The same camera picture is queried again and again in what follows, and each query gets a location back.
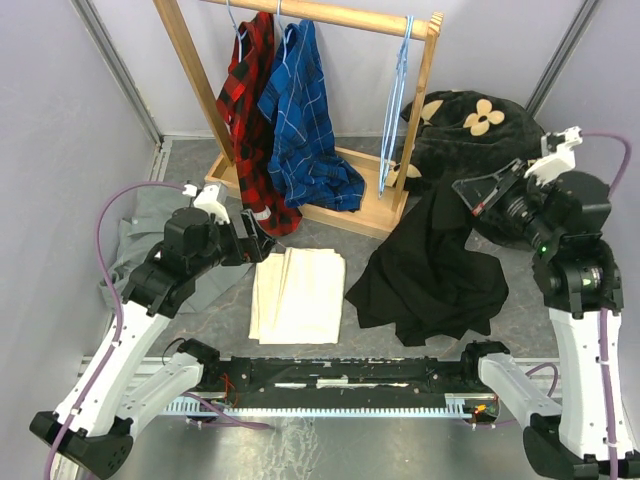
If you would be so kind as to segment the wooden clothes rack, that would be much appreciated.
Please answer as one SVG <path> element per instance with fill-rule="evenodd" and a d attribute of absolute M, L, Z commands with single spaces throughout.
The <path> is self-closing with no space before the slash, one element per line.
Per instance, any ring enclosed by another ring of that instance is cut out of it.
<path fill-rule="evenodd" d="M 218 144 L 203 189 L 185 192 L 195 204 L 222 210 L 225 195 L 240 198 L 273 233 L 301 219 L 383 239 L 399 224 L 441 13 L 427 21 L 310 1 L 248 1 L 251 21 L 235 26 L 233 57 L 214 92 L 180 6 L 156 10 Z M 414 101 L 402 148 L 395 145 L 408 70 L 398 55 L 378 155 L 338 147 L 316 40 L 318 23 L 398 36 L 423 43 Z"/>

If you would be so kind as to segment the black shirt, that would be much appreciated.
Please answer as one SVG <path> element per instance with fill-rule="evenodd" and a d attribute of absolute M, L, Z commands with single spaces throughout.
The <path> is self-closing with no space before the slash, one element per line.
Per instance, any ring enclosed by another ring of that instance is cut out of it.
<path fill-rule="evenodd" d="M 445 176 L 423 194 L 346 293 L 361 328 L 392 324 L 406 347 L 490 335 L 509 287 L 497 258 L 467 250 L 472 218 L 452 183 Z"/>

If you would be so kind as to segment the light blue hangers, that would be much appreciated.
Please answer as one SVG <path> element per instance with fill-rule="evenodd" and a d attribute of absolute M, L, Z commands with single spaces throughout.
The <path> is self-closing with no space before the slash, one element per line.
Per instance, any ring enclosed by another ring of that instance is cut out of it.
<path fill-rule="evenodd" d="M 378 198 L 382 197 L 386 189 L 386 181 L 391 171 L 391 163 L 394 157 L 398 124 L 408 72 L 408 50 L 413 25 L 414 17 L 411 15 L 407 16 L 405 33 L 397 52 L 395 76 L 389 91 L 384 115 L 378 177 Z"/>

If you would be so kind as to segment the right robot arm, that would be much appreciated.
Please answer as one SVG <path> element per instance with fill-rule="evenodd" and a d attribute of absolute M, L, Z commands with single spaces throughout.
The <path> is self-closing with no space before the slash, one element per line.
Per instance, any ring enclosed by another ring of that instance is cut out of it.
<path fill-rule="evenodd" d="M 609 186 L 577 171 L 542 181 L 517 160 L 452 187 L 477 220 L 531 247 L 534 281 L 557 341 L 562 397 L 539 391 L 505 352 L 465 360 L 460 382 L 498 395 L 521 427 L 537 474 L 637 478 L 639 453 L 625 421 L 618 364 L 622 278 L 602 237 Z"/>

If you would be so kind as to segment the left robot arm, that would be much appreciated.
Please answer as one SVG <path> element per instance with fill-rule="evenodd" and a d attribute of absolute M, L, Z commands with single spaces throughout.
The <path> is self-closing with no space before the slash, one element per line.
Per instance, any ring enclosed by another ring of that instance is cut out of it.
<path fill-rule="evenodd" d="M 246 237 L 225 213 L 196 207 L 175 211 L 163 238 L 129 275 L 116 316 L 73 390 L 53 411 L 35 414 L 30 430 L 52 456 L 76 463 L 98 479 L 111 478 L 129 456 L 135 438 L 183 393 L 209 390 L 221 378 L 220 353 L 187 340 L 168 363 L 133 391 L 127 389 L 147 351 L 214 267 L 265 260 L 275 239 L 244 210 Z"/>

